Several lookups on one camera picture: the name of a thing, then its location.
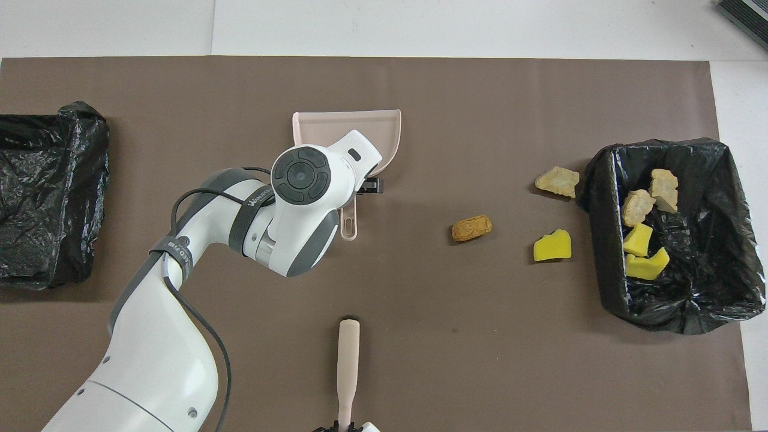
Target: velcro strap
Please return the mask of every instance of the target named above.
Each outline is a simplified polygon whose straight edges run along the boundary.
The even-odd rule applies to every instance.
[[[262,186],[256,189],[248,198],[243,201],[243,205],[240,206],[240,210],[235,216],[235,220],[232,222],[232,228],[230,229],[230,249],[246,256],[243,253],[243,245],[245,244],[245,237],[248,235],[250,225],[253,223],[253,219],[256,218],[256,213],[259,209],[267,204],[268,201],[274,199],[275,192],[272,190],[272,186]]]
[[[192,253],[185,244],[175,237],[167,235],[161,238],[151,249],[150,252],[167,252],[181,267],[182,281],[185,281],[192,273]]]

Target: white robot base link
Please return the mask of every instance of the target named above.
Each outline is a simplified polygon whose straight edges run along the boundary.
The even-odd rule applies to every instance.
[[[362,134],[351,131],[329,147],[282,153],[271,185],[247,168],[217,172],[186,194],[197,196],[176,221],[180,198],[170,233],[118,298],[104,359],[43,431],[199,430],[216,399],[218,373],[176,290],[212,243],[228,244],[283,276],[310,270],[339,229],[337,209],[381,160]],[[371,424],[363,429],[376,430]]]

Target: brown mat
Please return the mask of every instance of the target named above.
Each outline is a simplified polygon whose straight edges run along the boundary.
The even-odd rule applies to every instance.
[[[83,284],[0,294],[2,430],[39,430],[96,368],[114,300],[176,197],[220,168],[272,164],[295,111],[386,108],[402,109],[401,146],[386,193],[358,201],[357,240],[294,279],[215,245],[184,285],[233,360],[225,430],[329,426],[345,314],[362,318],[353,420],[383,431],[750,428],[739,327],[684,337],[609,315],[587,215],[532,190],[604,145],[717,138],[705,62],[3,59],[0,112],[76,100],[112,128],[96,268]],[[449,226],[479,213],[494,231],[453,244]],[[555,228],[573,259],[533,265],[532,243]]]

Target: white table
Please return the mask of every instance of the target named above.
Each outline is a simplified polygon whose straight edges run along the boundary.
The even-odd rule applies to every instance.
[[[758,241],[768,241],[768,52],[711,0],[0,0],[0,58],[353,55],[708,60]],[[768,314],[741,324],[768,429]]]

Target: pink dustpan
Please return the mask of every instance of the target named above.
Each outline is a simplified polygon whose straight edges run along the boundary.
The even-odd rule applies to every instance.
[[[392,161],[400,145],[399,109],[382,111],[296,112],[293,113],[293,143],[328,147],[356,129],[371,141],[382,162],[369,175],[376,175]],[[357,200],[341,209],[341,238],[357,237]]]

